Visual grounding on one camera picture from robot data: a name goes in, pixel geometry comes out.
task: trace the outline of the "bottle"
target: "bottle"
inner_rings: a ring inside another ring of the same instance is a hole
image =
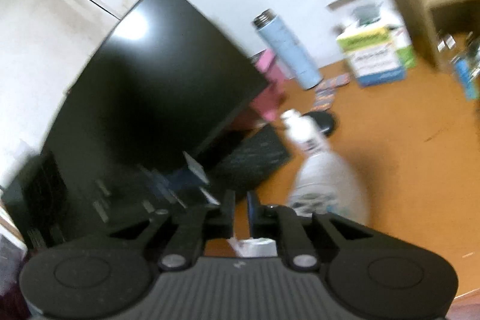
[[[284,112],[281,116],[285,124],[286,136],[308,156],[329,151],[330,147],[322,130],[313,118],[301,116],[294,109]]]
[[[323,76],[313,59],[272,10],[264,11],[253,20],[253,24],[258,34],[280,56],[304,90],[315,87],[322,81]]]
[[[304,162],[286,205],[303,217],[335,213],[363,225],[370,217],[365,189],[351,167],[332,151]]]

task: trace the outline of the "metal bottle cap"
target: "metal bottle cap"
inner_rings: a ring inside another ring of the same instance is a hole
[[[253,20],[253,24],[255,25],[255,27],[257,29],[261,29],[263,28],[266,24],[268,24],[269,22],[271,22],[274,18],[276,17],[276,15],[274,14],[274,12],[270,9],[268,10],[265,10],[262,14],[260,14],[258,17],[256,17],[254,20]]]

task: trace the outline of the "round pad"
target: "round pad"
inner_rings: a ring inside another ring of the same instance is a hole
[[[326,137],[330,137],[337,127],[337,121],[330,112],[309,112],[306,115],[315,120]]]
[[[147,262],[131,250],[51,249],[33,257],[20,274],[27,302],[61,319],[118,313],[137,301],[150,281]]]
[[[362,316],[402,320],[445,314],[458,287],[452,266],[421,248],[341,250],[327,281]]]

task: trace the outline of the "white label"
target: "white label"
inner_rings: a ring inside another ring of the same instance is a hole
[[[401,67],[392,43],[350,52],[349,58],[356,77],[378,74]]]
[[[328,143],[323,140],[323,138],[315,137],[311,138],[304,143],[301,144],[302,150],[310,156],[316,155],[317,153],[320,152],[326,152],[330,150],[330,147],[328,146]]]
[[[452,36],[447,36],[445,40],[445,44],[447,44],[448,49],[452,50],[457,43],[455,42],[454,38]]]
[[[395,29],[390,35],[397,49],[407,48],[412,45],[412,40],[404,27]]]

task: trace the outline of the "screw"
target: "screw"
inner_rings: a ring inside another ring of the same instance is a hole
[[[104,223],[108,223],[109,222],[109,215],[106,213],[106,211],[103,208],[103,206],[101,205],[101,203],[99,201],[95,201],[93,203],[93,207],[97,211],[97,213],[100,216],[100,218],[102,219],[102,221]]]
[[[112,195],[112,193],[110,192],[110,190],[108,190],[108,188],[105,186],[103,181],[101,181],[100,179],[97,179],[95,183],[97,184],[97,187],[100,189],[100,191],[105,197],[108,198]]]
[[[153,213],[155,211],[154,207],[152,206],[150,201],[148,201],[147,199],[143,200],[142,205],[145,208],[145,210],[147,211],[147,213]]]
[[[177,267],[183,266],[187,260],[179,254],[170,254],[165,255],[162,258],[162,264],[169,269],[176,269]]]
[[[313,267],[317,264],[317,258],[312,255],[297,255],[293,258],[293,264],[297,267],[301,267],[302,269],[308,269]]]

